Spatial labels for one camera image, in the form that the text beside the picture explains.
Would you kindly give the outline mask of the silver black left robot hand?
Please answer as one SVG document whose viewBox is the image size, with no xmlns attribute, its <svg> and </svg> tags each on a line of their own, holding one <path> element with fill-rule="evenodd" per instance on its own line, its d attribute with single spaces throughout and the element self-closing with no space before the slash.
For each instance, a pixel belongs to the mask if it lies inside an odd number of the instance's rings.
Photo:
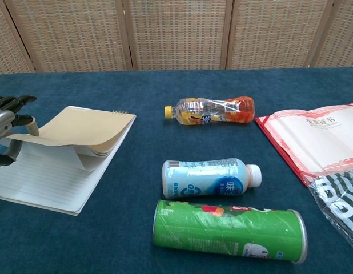
<svg viewBox="0 0 353 274">
<path fill-rule="evenodd" d="M 25 126 L 32 136 L 39 135 L 39 129 L 33 116 L 17 114 L 24 105 L 36 100 L 37 97 L 31 95 L 0 96 L 0 140 L 16 126 Z M 9 166 L 15 162 L 21 147 L 20 140 L 11 140 L 6 152 L 0 154 L 0 166 Z"/>
</svg>

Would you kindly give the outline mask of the tan spiral notebook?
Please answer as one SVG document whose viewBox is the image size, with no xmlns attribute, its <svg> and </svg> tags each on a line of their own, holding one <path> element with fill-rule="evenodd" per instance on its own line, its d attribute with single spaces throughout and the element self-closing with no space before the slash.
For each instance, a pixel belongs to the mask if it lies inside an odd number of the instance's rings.
<svg viewBox="0 0 353 274">
<path fill-rule="evenodd" d="M 0 199 L 77 216 L 135 118 L 67 106 L 41 128 L 4 134 L 14 162 L 0 167 Z"/>
</svg>

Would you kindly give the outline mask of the blue felt table cloth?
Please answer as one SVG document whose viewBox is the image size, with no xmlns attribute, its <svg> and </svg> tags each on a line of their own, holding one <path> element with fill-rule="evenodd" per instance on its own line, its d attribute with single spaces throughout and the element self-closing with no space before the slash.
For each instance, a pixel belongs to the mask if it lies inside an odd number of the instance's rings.
<svg viewBox="0 0 353 274">
<path fill-rule="evenodd" d="M 353 274 L 353 248 L 256 124 L 181 126 L 164 107 L 182 98 L 250 96 L 256 115 L 353 103 L 352 68 L 115 71 L 0 75 L 0 96 L 45 124 L 66 106 L 125 111 L 136 120 L 78 216 L 0 200 L 0 274 Z M 200 203 L 294 209 L 306 261 L 259 260 L 159 248 L 152 241 L 165 160 L 236 157 L 262 170 L 260 187 Z"/>
</svg>

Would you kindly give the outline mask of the woven bamboo folding screen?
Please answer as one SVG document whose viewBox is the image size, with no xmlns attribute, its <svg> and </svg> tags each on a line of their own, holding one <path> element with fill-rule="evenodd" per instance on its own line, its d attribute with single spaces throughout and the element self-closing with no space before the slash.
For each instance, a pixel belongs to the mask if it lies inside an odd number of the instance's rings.
<svg viewBox="0 0 353 274">
<path fill-rule="evenodd" d="M 353 0 L 0 0 L 0 75 L 353 66 Z"/>
</svg>

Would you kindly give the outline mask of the white blue milk bottle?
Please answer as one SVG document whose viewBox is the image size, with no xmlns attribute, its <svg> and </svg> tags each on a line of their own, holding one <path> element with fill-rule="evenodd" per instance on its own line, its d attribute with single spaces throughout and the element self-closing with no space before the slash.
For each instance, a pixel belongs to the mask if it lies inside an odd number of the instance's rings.
<svg viewBox="0 0 353 274">
<path fill-rule="evenodd" d="M 259 187 L 262 173 L 240 159 L 185 162 L 167 160 L 162 166 L 163 194 L 168 199 L 189 196 L 239 196 Z"/>
</svg>

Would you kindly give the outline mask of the clear orange label drink bottle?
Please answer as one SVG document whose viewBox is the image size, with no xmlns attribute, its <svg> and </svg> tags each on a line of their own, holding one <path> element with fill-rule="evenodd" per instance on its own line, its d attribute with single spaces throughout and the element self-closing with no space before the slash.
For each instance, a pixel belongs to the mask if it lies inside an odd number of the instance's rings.
<svg viewBox="0 0 353 274">
<path fill-rule="evenodd" d="M 255 103 L 248 96 L 225 100 L 184 98 L 175 106 L 166 106 L 164 112 L 166 119 L 175 118 L 180 124 L 187 126 L 211 122 L 246 124 L 254 120 Z"/>
</svg>

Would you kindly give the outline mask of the green chips can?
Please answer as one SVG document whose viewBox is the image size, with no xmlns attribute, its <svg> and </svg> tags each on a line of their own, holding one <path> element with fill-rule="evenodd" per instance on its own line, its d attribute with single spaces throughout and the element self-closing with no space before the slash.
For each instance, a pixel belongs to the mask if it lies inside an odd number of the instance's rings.
<svg viewBox="0 0 353 274">
<path fill-rule="evenodd" d="M 302 263 L 308 240 L 298 211 L 160 200 L 153 242 L 166 248 Z"/>
</svg>

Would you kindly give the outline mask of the red certificate folder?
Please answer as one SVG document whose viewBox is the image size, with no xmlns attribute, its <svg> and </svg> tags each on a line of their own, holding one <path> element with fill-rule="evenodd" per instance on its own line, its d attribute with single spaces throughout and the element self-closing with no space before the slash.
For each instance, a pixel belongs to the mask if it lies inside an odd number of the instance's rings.
<svg viewBox="0 0 353 274">
<path fill-rule="evenodd" d="M 304 186 L 353 169 L 353 103 L 254 119 Z"/>
</svg>

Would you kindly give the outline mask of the striped cloth in plastic bag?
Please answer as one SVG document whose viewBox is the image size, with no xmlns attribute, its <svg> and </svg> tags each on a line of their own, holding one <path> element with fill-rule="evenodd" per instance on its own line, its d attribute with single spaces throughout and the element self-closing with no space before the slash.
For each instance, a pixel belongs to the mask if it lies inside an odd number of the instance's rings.
<svg viewBox="0 0 353 274">
<path fill-rule="evenodd" d="M 353 248 L 353 169 L 319 176 L 308 189 L 326 219 Z"/>
</svg>

